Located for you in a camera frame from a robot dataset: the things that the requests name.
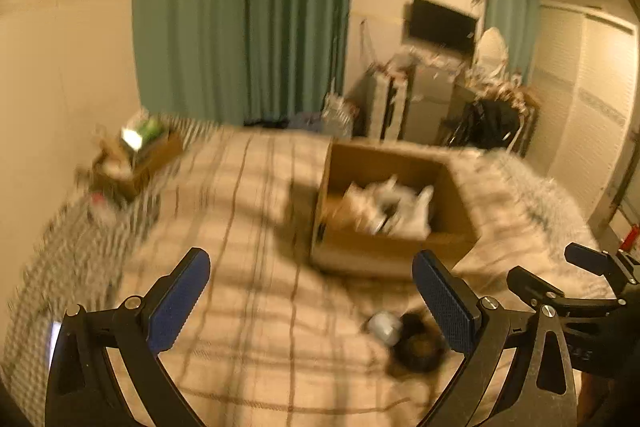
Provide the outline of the large water jug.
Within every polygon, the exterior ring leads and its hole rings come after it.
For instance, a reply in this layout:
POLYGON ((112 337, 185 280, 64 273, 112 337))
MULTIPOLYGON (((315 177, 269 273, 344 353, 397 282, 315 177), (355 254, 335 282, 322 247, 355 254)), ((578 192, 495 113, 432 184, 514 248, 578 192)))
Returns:
POLYGON ((342 98, 328 96, 321 112, 321 133, 337 140, 352 137, 352 110, 342 98))

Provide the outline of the clear plastic bottle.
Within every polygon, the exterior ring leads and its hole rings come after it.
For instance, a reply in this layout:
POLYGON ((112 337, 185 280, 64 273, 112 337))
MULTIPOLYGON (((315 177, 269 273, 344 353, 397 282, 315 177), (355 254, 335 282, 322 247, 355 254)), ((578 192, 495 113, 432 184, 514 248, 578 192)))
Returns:
POLYGON ((93 221, 111 227, 116 225, 118 219, 118 209, 111 199, 108 199, 102 193, 94 192, 90 195, 89 212, 93 221))

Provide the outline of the black round pouch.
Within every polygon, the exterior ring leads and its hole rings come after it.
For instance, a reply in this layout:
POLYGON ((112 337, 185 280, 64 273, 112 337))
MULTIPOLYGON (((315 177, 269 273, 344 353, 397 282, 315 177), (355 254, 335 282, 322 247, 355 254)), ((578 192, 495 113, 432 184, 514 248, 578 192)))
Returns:
POLYGON ((446 355, 447 345, 440 330, 427 324, 421 314, 402 314, 396 343, 390 347, 386 373, 394 378, 434 373, 446 355))

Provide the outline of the green curtain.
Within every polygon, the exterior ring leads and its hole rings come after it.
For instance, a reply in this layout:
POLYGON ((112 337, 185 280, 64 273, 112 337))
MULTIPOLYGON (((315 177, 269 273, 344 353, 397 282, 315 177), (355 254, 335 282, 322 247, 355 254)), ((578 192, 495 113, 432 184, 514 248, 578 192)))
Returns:
POLYGON ((226 124, 315 112, 344 84, 350 0, 131 0, 142 105, 226 124))
POLYGON ((538 34, 540 0, 485 0, 485 28, 500 31, 509 58, 506 71, 528 83, 538 34))

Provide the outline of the small cardboard clutter box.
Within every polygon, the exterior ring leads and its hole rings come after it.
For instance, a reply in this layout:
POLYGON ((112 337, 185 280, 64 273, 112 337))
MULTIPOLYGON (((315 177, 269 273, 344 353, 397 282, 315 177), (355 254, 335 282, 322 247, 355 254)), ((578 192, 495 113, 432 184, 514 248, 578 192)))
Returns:
POLYGON ((146 109, 135 113, 116 134, 97 127, 94 139, 100 151, 89 170, 90 186, 125 202, 139 196, 183 152, 176 127, 146 109))

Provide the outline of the red fire extinguisher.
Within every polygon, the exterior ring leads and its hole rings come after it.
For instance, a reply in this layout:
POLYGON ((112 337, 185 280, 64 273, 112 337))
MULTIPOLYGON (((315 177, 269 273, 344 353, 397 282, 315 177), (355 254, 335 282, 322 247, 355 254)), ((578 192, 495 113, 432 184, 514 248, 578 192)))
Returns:
POLYGON ((639 225, 631 225, 631 229, 623 239, 623 242, 620 243, 620 247, 618 249, 623 251, 624 253, 630 254, 634 249, 634 245, 636 245, 638 238, 640 235, 640 227, 639 225))

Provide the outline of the small white earbuds case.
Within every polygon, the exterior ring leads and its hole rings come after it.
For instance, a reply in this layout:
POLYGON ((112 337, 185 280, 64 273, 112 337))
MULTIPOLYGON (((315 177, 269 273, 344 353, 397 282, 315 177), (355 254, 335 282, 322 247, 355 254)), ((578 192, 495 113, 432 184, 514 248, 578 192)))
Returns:
POLYGON ((401 319, 388 311, 372 314, 364 326, 366 331, 387 348, 397 345, 401 337, 401 319))

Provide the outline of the white louvered wardrobe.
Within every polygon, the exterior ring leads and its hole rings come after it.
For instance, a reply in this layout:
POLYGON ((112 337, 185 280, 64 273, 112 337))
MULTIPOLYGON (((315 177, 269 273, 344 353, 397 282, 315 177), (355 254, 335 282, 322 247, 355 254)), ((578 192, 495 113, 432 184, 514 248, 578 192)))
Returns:
POLYGON ((627 139, 638 66, 637 25, 572 4, 540 8, 527 83, 539 113, 525 160, 564 187, 587 218, 627 139))

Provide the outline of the silver mini fridge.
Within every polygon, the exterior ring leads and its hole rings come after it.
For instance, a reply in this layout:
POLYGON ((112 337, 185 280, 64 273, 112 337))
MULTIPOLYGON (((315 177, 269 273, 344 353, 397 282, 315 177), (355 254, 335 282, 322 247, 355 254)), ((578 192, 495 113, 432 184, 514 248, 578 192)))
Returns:
POLYGON ((423 145, 444 144, 454 122, 451 104, 461 81, 461 72, 435 66, 413 66, 402 139, 423 145))

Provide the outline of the white suitcase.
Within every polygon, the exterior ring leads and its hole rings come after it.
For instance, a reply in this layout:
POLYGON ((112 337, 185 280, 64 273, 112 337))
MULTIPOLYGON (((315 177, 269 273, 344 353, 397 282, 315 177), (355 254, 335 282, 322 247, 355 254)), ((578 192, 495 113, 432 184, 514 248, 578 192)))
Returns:
POLYGON ((405 76, 371 72, 367 78, 364 135, 370 140, 397 141, 404 120, 408 81, 405 76))

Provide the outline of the white sock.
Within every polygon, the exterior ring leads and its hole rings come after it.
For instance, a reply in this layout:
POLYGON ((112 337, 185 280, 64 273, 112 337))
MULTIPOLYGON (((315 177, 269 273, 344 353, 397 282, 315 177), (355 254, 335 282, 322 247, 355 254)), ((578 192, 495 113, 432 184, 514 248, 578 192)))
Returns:
POLYGON ((432 231, 430 205, 434 192, 433 185, 416 192, 400 184, 397 176, 366 187, 352 183, 333 218, 341 227, 357 232, 424 241, 432 231))

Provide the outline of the black wall television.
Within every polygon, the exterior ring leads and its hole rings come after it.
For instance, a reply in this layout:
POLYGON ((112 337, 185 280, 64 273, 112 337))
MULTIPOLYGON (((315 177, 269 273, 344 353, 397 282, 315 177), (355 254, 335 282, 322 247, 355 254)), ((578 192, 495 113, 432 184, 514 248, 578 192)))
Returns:
POLYGON ((475 51, 478 19, 430 0, 404 5, 404 38, 411 43, 444 48, 463 56, 475 51))

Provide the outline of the green curtain right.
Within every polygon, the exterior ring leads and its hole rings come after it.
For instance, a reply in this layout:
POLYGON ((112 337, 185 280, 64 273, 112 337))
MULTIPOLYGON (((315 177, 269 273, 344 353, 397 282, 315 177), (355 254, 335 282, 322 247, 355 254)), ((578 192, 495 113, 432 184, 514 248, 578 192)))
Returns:
POLYGON ((509 58, 506 71, 528 83, 538 34, 540 0, 485 0, 485 28, 500 31, 509 58))

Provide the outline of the beige plaid blanket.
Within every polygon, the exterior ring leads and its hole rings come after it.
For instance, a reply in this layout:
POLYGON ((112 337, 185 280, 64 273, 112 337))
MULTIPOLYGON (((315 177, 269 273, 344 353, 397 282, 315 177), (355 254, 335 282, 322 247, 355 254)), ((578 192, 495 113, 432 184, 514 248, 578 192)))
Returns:
MULTIPOLYGON (((310 133, 216 130, 183 156, 149 237, 122 268, 118 299, 146 293, 189 248, 209 253, 209 283, 162 356, 209 426, 412 426, 457 368, 451 353, 432 375, 393 376, 362 324, 380 310, 420 310, 416 288, 329 277, 310 263, 328 147, 310 133)), ((523 265, 570 297, 610 295, 564 259, 568 243, 594 238, 559 185, 503 153, 406 152, 446 162, 460 187, 480 238, 456 272, 474 291, 518 308, 506 273, 523 265)))

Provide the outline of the open cardboard box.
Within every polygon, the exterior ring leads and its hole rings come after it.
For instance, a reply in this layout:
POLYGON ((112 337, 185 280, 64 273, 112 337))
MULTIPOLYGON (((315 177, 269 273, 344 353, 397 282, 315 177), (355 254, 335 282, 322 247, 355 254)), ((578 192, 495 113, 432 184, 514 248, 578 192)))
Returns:
POLYGON ((419 251, 453 267, 480 237, 461 193, 457 150, 334 142, 319 188, 310 261, 353 277, 408 280, 419 251))

